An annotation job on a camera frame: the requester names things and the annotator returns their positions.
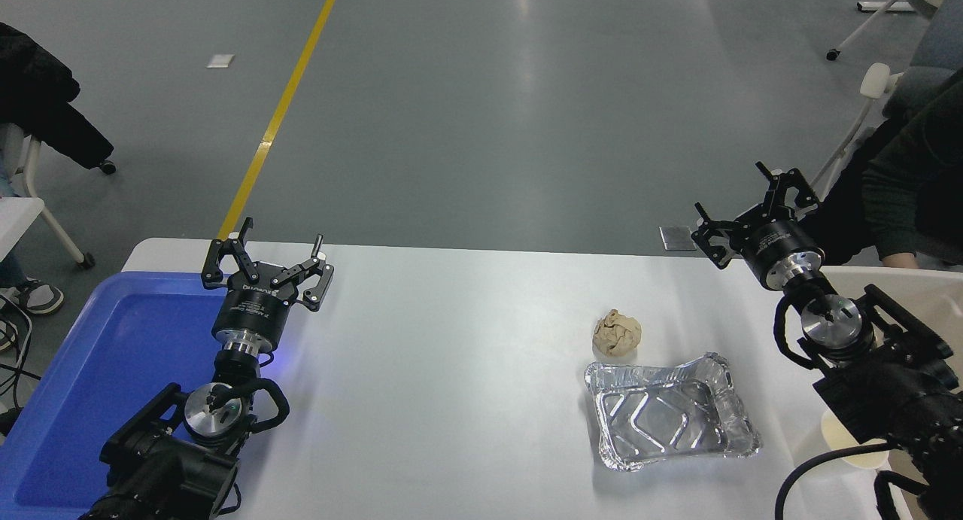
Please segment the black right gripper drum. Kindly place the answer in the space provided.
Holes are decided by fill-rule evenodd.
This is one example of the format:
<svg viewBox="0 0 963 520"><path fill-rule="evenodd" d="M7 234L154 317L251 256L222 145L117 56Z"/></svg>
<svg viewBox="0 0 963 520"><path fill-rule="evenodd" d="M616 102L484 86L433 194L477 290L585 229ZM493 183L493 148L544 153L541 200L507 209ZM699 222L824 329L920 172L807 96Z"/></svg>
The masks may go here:
<svg viewBox="0 0 963 520"><path fill-rule="evenodd" d="M822 266L822 250L791 220L775 220L754 230L740 249L763 287L784 287L792 278Z"/></svg>

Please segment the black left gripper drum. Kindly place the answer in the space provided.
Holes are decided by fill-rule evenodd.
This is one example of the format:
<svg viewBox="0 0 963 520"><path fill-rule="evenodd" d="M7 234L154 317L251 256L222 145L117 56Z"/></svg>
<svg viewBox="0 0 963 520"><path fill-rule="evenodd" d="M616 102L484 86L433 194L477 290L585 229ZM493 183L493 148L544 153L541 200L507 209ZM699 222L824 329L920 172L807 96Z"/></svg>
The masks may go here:
<svg viewBox="0 0 963 520"><path fill-rule="evenodd" d="M270 346L279 345L299 291L291 284L275 289L271 280L259 279L252 284L244 274L229 277L226 297L212 327L212 336L221 344L245 334Z"/></svg>

